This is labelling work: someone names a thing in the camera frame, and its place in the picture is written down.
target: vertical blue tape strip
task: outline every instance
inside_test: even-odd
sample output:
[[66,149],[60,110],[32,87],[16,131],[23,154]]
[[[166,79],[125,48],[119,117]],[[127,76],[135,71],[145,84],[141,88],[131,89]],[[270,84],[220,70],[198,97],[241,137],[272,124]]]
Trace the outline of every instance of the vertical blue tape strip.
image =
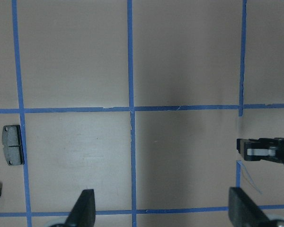
[[18,38],[17,0],[12,0],[12,18],[13,18],[14,50],[15,50],[15,64],[16,64],[16,76],[17,76],[21,137],[22,137],[22,146],[23,146],[24,162],[25,162],[23,165],[23,176],[24,176],[24,189],[25,189],[25,202],[26,202],[26,216],[27,216],[27,227],[31,227],[32,226],[32,214],[31,214],[31,207],[30,207],[30,193],[29,193],[29,182],[28,182],[25,114],[24,114],[19,38]]
[[241,165],[240,161],[236,163],[236,187],[241,186]]
[[240,60],[240,91],[239,91],[239,116],[243,116],[244,108],[244,73],[245,73],[245,47],[246,47],[246,4],[242,6],[242,32],[241,32],[241,60]]
[[128,48],[128,91],[131,116],[131,165],[132,165],[132,226],[137,226],[136,202],[136,144],[135,144],[135,109],[133,94],[133,2],[127,0],[127,48]]

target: gray floor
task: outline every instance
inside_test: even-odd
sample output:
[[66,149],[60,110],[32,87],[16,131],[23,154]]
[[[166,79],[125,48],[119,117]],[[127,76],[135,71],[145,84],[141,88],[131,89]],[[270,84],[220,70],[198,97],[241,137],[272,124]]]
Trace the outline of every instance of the gray floor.
[[[96,227],[131,227],[127,1],[18,0],[17,13],[28,172],[6,164],[1,144],[2,127],[21,123],[12,4],[0,0],[0,227],[27,226],[27,173],[33,227],[69,212],[87,188],[97,210],[129,211],[97,215]],[[242,1],[133,0],[132,19],[134,105],[178,106],[135,112],[136,208],[226,207],[240,160],[236,138],[284,137],[284,108],[269,108],[284,104],[284,0],[248,0],[244,104],[268,108],[242,117]],[[186,105],[230,109],[181,111]],[[251,198],[284,204],[284,166],[243,163],[263,192],[242,172]],[[137,214],[137,226],[231,223],[226,211],[212,211]]]

